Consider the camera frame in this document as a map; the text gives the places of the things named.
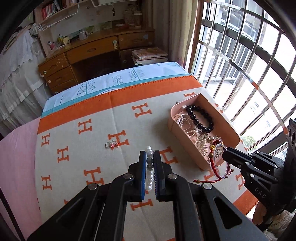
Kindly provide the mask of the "person right hand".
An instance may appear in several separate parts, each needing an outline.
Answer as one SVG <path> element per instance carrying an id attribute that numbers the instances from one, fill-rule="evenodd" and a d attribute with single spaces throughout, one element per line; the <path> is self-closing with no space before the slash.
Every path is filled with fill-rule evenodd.
<path id="1" fill-rule="evenodd" d="M 262 203 L 258 203 L 253 214 L 252 222 L 254 225 L 263 223 L 264 217 L 267 213 L 266 207 Z"/>

